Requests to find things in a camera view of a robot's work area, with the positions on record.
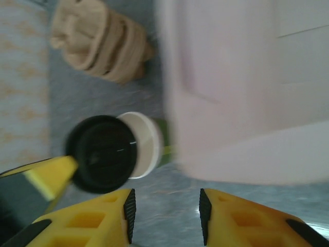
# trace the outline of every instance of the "white plastic box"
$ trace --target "white plastic box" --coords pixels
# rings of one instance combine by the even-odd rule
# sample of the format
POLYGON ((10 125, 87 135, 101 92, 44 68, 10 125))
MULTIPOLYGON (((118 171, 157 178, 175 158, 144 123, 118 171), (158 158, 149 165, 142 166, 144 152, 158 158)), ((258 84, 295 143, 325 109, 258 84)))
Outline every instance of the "white plastic box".
POLYGON ((213 181, 329 180, 329 2, 157 2, 177 162, 213 181))

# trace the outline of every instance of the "square hole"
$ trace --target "square hole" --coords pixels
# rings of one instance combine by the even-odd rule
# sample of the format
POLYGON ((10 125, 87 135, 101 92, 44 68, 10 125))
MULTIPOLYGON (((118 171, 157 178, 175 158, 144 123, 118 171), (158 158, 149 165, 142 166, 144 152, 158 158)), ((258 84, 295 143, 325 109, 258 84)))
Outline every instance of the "square hole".
POLYGON ((75 215, 67 227, 97 228, 103 221, 105 213, 83 212, 75 215))
POLYGON ((105 198, 103 202, 116 202, 117 201, 117 197, 108 197, 105 198))
POLYGON ((277 234, 259 234, 247 237, 252 247, 289 247, 284 238, 277 234))
POLYGON ((89 240, 87 237, 56 237, 47 247, 85 247, 89 240))
POLYGON ((262 219, 259 214, 252 211, 236 211, 232 218, 238 226, 262 226, 262 219))
POLYGON ((218 200, 220 200, 221 202, 227 202, 228 200, 222 196, 218 197, 218 200))

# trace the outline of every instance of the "black bottle cap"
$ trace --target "black bottle cap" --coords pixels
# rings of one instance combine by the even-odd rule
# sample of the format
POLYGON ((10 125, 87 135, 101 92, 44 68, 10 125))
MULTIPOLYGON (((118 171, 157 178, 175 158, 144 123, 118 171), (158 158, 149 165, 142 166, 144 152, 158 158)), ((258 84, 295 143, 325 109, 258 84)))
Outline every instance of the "black bottle cap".
POLYGON ((111 116, 82 121, 69 134, 65 154, 78 162, 73 182, 83 190, 108 193, 121 187, 133 173, 137 144, 130 128, 111 116))

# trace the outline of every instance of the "black rubber pad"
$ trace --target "black rubber pad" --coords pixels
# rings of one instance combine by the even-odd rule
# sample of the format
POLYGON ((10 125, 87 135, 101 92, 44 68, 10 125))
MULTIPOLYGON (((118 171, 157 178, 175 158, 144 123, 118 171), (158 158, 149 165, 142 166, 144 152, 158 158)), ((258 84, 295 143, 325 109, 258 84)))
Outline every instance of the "black rubber pad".
POLYGON ((131 129, 112 116, 93 116, 70 132, 65 154, 78 169, 72 181, 91 193, 108 193, 121 187, 133 173, 137 143, 131 129))
POLYGON ((208 241, 208 221, 211 216, 211 202, 204 189, 200 190, 199 212, 204 245, 206 246, 208 241))
POLYGON ((0 190, 0 246, 15 236, 23 228, 22 224, 13 214, 10 206, 3 200, 0 190))
POLYGON ((329 241, 326 240, 322 235, 317 233, 309 225, 299 222, 296 220, 288 219, 286 220, 288 225, 301 236, 305 241, 307 241, 312 247, 329 247, 329 241))
POLYGON ((135 225, 135 216, 136 216, 136 196, 135 189, 132 189, 123 205, 124 217, 127 221, 127 236, 129 243, 132 243, 133 231, 135 225))
POLYGON ((30 224, 28 227, 24 228, 14 237, 9 239, 1 247, 25 247, 50 224, 51 220, 49 219, 30 224))

